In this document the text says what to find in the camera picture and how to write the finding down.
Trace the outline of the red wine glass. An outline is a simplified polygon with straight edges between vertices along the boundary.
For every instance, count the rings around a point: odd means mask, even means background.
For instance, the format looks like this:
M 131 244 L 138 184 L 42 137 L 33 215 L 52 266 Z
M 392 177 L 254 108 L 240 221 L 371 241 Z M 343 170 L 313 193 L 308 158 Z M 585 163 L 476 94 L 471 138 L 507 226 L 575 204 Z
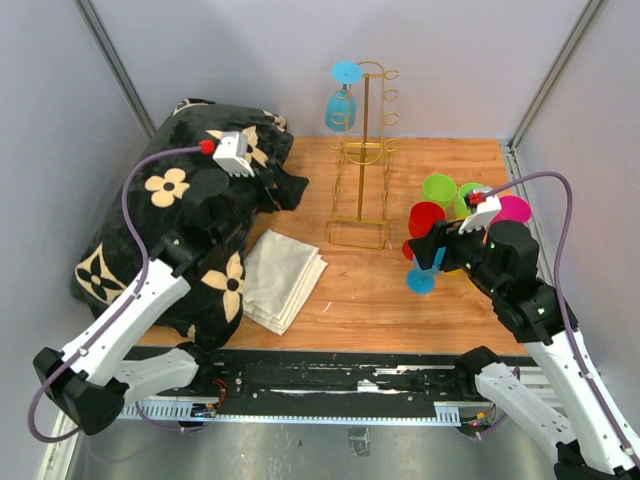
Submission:
M 409 212 L 408 231 L 410 239 L 425 236 L 440 220 L 446 219 L 442 207 L 433 202 L 418 202 Z

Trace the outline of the blue wine glass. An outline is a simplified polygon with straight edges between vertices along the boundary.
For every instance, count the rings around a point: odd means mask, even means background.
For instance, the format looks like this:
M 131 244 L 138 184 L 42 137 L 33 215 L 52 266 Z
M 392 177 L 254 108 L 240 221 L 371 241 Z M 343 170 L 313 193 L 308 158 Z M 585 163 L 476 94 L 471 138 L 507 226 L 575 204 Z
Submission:
M 435 278 L 441 271 L 441 264 L 446 248 L 439 248 L 429 269 L 422 269 L 416 258 L 413 258 L 413 269 L 406 276 L 408 288 L 416 294 L 429 294 L 435 288 Z
M 331 95 L 327 103 L 325 125 L 333 132 L 345 133 L 353 127 L 356 117 L 352 87 L 362 79 L 363 73 L 357 63 L 343 61 L 333 66 L 331 74 L 340 88 Z

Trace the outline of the green wine glass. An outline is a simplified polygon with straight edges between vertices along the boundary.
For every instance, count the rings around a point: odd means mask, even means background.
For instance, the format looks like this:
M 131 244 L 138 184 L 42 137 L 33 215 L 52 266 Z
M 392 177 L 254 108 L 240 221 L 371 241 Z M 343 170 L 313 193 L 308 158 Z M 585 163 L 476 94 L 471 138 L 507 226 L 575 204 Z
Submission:
M 459 187 L 454 200 L 454 213 L 457 218 L 465 218 L 471 214 L 465 198 L 469 193 L 472 193 L 474 189 L 482 187 L 483 184 L 477 182 L 465 183 Z
M 448 210 L 457 190 L 457 184 L 451 177 L 438 173 L 432 174 L 423 182 L 421 200 L 435 203 L 443 210 Z

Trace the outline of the magenta wine glass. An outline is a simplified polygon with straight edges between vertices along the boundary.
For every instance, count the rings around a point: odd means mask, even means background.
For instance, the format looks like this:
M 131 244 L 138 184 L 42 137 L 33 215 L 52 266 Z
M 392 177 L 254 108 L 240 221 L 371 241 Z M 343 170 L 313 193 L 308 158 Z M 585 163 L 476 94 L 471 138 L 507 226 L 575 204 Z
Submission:
M 499 221 L 515 221 L 527 223 L 532 217 L 532 209 L 529 203 L 515 195 L 505 195 L 500 198 L 501 210 L 493 219 Z

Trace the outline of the yellow wine glass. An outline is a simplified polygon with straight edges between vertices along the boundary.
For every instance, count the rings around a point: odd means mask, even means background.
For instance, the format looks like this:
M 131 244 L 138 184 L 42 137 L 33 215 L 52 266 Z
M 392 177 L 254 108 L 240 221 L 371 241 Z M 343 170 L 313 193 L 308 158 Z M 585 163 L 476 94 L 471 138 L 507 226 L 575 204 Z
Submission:
M 445 275 L 449 277 L 465 277 L 466 273 L 462 269 L 456 269 L 449 272 L 443 272 Z

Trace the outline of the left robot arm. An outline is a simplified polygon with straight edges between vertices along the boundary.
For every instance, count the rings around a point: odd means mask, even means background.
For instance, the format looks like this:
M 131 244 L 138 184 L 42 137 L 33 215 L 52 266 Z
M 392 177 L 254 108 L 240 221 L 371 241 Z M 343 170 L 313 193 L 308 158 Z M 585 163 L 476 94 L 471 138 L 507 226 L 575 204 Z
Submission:
M 280 166 L 232 179 L 219 168 L 197 173 L 182 198 L 184 222 L 167 231 L 141 271 L 106 311 L 61 350 L 42 349 L 33 365 L 48 397 L 86 435 L 95 435 L 123 408 L 172 388 L 207 393 L 214 383 L 197 341 L 130 361 L 150 326 L 195 286 L 222 296 L 221 321 L 242 311 L 245 268 L 240 246 L 259 213 L 296 209 L 309 185 Z

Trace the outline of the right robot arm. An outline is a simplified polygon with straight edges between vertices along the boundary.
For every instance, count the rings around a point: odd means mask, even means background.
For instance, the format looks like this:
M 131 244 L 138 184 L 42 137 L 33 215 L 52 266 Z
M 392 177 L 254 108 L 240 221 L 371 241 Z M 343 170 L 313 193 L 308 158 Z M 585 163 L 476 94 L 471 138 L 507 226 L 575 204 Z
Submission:
M 639 436 L 601 387 L 575 318 L 556 289 L 538 276 L 539 245 L 513 221 L 460 232 L 460 222 L 438 221 L 409 240 L 421 267 L 462 270 L 491 301 L 500 323 L 523 345 L 560 403 L 554 409 L 532 392 L 489 348 L 461 355 L 453 375 L 466 400 L 495 403 L 546 453 L 558 479 L 636 479 Z

